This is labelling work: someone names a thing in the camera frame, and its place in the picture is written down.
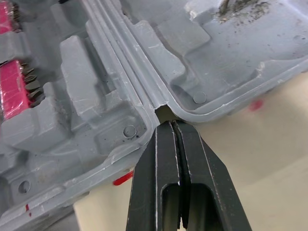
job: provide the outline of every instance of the molded plastic compartment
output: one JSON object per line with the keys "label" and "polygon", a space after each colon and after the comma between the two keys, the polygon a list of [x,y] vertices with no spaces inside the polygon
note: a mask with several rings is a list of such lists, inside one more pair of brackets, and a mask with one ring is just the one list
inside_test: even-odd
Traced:
{"label": "molded plastic compartment", "polygon": [[156,108],[209,121],[308,70],[303,0],[15,2],[0,63],[27,62],[46,98],[1,124],[1,231],[44,230],[122,176]]}
{"label": "molded plastic compartment", "polygon": [[1,55],[27,61],[46,98],[1,125],[0,230],[43,230],[132,167],[159,123],[79,1],[16,2],[23,31]]}
{"label": "molded plastic compartment", "polygon": [[[106,8],[113,8],[109,0],[105,2]],[[185,120],[201,122],[225,115],[307,70],[306,1],[112,3],[159,73],[167,87],[163,91],[171,92],[174,99],[168,105]],[[169,55],[162,55],[162,47],[178,59],[173,72],[164,71]]]}

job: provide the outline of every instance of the red mark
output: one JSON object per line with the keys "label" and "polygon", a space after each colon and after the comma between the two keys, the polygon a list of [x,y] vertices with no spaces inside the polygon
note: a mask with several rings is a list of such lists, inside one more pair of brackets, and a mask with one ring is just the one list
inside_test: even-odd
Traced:
{"label": "red mark", "polygon": [[29,205],[26,204],[26,212],[29,211]]}
{"label": "red mark", "polygon": [[123,184],[125,181],[129,180],[130,178],[132,178],[133,175],[134,175],[134,171],[131,171],[128,174],[126,174],[126,175],[120,177],[119,179],[115,180],[113,182],[113,185],[119,186],[119,185]]}
{"label": "red mark", "polygon": [[249,106],[248,106],[248,109],[251,111],[251,112],[255,112],[257,110],[259,110],[262,106],[263,106],[264,102],[263,100],[256,100],[256,101],[253,101]]}

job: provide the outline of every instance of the beige table surface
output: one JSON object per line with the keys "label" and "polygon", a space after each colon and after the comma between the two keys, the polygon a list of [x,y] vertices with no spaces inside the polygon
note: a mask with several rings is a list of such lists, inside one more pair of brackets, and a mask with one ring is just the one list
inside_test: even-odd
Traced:
{"label": "beige table surface", "polygon": [[[259,106],[196,128],[227,166],[254,231],[308,231],[308,73]],[[100,186],[75,203],[81,231],[124,231],[130,186]]]}

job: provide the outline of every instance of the gray plastic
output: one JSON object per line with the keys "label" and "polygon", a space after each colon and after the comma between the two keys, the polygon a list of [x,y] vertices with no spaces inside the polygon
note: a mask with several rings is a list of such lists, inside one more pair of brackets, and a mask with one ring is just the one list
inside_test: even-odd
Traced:
{"label": "gray plastic", "polygon": [[156,108],[209,121],[308,70],[307,1],[16,2],[0,62],[27,61],[46,98],[1,125],[1,231],[44,230],[123,175]]}

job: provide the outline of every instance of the gray plastic tool case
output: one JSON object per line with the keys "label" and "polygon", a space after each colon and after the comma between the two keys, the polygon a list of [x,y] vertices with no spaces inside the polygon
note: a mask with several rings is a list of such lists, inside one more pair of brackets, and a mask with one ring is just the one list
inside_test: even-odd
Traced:
{"label": "gray plastic tool case", "polygon": [[308,69],[307,0],[15,2],[0,57],[27,60],[46,98],[1,125],[1,231],[44,230],[123,175],[156,108],[209,121]]}

